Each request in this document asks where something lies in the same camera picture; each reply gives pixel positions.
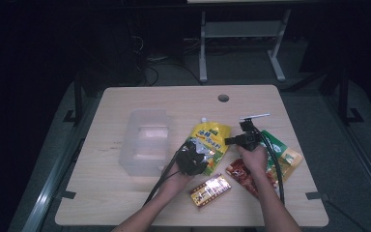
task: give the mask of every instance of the table hole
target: table hole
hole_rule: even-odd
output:
[[[228,97],[228,95],[218,95],[218,100],[220,102],[228,102],[230,100],[230,97]]]

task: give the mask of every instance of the yellow package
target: yellow package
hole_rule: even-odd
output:
[[[227,152],[228,145],[225,145],[224,139],[230,137],[231,127],[216,122],[205,122],[204,119],[202,121],[203,123],[194,127],[187,140],[194,143],[199,141],[197,144],[203,145],[203,147],[197,145],[197,150],[199,150],[197,152],[204,152],[208,156],[208,165],[203,173],[210,176]]]

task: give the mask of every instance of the gray carpet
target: gray carpet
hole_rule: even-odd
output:
[[[288,87],[302,80],[308,73],[298,73],[301,56],[306,43],[284,43],[278,58],[287,81],[276,81],[266,50],[269,46],[259,44],[250,50],[239,49],[222,55],[212,54],[207,58],[209,81],[207,85],[223,84],[273,84],[278,88]],[[183,60],[169,59],[152,65],[158,71],[157,86],[198,85],[198,56],[189,54]],[[156,73],[146,70],[149,82],[153,82]],[[366,178],[360,161],[343,132],[342,124],[336,120],[330,102],[336,102],[337,96],[324,97],[317,91],[321,80],[317,80],[295,93],[282,93],[281,97],[288,111],[294,130],[300,142],[315,184],[320,193],[327,194],[331,202],[371,231],[371,185]],[[73,109],[73,86],[65,94],[53,119],[51,129],[43,145],[28,189],[19,204],[10,231],[20,231],[29,216],[43,184],[56,158],[65,152],[71,140],[85,136],[90,127],[101,94],[97,98],[85,98],[84,113],[86,123],[75,134],[76,127],[64,123],[63,117]],[[349,128],[357,136],[363,149],[371,159],[371,105],[364,92],[353,82],[350,83],[349,107],[357,108],[365,120],[364,123],[351,124]],[[59,192],[66,188],[73,168],[65,175]],[[42,231],[110,231],[112,226],[62,227],[54,222],[60,203],[54,198],[48,211]],[[325,204],[329,224],[324,228],[303,228],[304,231],[361,231],[355,223]]]

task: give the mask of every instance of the person's right hand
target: person's right hand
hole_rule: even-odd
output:
[[[243,163],[251,171],[252,175],[265,174],[268,160],[266,148],[258,145],[254,151],[250,152],[242,146],[237,145],[237,151],[242,155]]]

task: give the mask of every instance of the plastic container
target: plastic container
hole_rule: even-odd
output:
[[[119,163],[130,176],[160,176],[168,156],[169,118],[165,109],[130,114]]]

